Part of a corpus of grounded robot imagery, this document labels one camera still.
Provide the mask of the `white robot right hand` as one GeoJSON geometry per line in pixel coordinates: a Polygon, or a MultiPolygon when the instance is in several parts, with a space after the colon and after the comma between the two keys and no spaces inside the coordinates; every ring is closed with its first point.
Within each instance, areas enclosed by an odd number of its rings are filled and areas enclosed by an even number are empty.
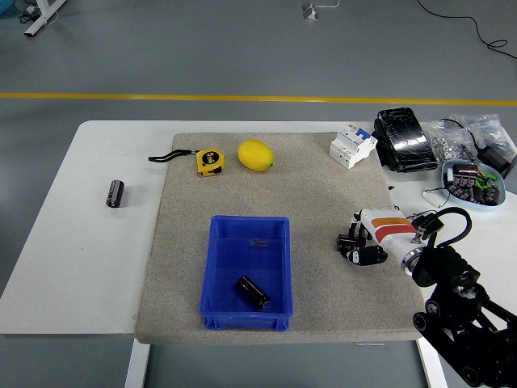
{"type": "Polygon", "coordinates": [[[354,213],[345,234],[336,239],[342,257],[358,266],[384,263],[392,256],[401,270],[412,272],[423,244],[417,230],[398,210],[362,209],[354,213]]]}

